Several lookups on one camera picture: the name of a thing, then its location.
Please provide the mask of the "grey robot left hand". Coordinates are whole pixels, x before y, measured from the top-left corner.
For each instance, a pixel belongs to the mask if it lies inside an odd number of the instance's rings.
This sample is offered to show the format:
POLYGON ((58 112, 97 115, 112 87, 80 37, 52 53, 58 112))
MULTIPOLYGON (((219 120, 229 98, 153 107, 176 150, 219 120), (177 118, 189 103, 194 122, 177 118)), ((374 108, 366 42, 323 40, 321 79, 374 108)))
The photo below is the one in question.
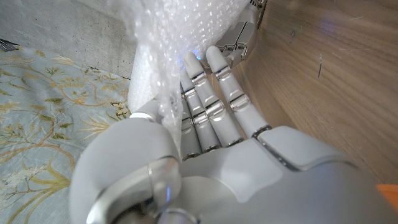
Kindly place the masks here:
POLYGON ((72 223, 396 223, 397 211, 346 156, 288 126, 273 128, 221 51, 183 57, 182 143, 155 100, 83 151, 72 223))

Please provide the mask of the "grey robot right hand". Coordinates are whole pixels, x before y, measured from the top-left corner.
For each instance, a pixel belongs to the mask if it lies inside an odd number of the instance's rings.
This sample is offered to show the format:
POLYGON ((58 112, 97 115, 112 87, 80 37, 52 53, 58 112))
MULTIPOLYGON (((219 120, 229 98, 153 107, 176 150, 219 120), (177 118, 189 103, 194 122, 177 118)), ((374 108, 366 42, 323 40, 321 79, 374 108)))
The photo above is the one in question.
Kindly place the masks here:
POLYGON ((246 60, 254 48, 267 0, 250 0, 236 22, 217 41, 216 46, 233 68, 246 60))

